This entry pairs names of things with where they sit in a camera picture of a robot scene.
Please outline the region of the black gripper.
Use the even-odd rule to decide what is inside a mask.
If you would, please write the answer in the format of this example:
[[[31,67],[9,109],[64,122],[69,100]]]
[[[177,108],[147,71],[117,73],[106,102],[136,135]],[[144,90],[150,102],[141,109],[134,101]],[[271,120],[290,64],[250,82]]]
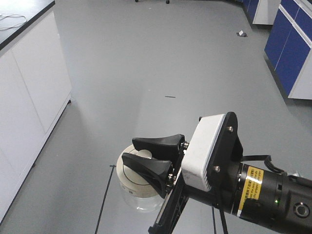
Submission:
[[[137,151],[148,150],[156,159],[130,153],[122,154],[124,165],[143,177],[161,198],[165,198],[154,225],[148,229],[149,233],[171,234],[190,198],[217,208],[223,232],[228,233],[225,213],[231,213],[233,210],[242,170],[243,148],[237,134],[236,114],[228,112],[225,115],[207,167],[207,179],[211,186],[208,192],[188,186],[184,182],[181,163],[189,142],[185,141],[185,136],[182,134],[132,139],[132,144]],[[171,161],[177,161],[174,171]],[[174,181],[170,192],[167,193],[168,176],[172,172],[174,172]]]

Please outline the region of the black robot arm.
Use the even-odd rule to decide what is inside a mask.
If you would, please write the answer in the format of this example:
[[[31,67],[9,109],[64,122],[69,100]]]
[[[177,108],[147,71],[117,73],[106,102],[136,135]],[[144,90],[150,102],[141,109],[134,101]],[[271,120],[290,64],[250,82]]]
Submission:
[[[173,232],[189,198],[281,234],[312,231],[312,182],[275,167],[269,155],[244,156],[233,112],[201,117],[190,141],[177,134],[132,140],[125,166],[164,199],[151,234]]]

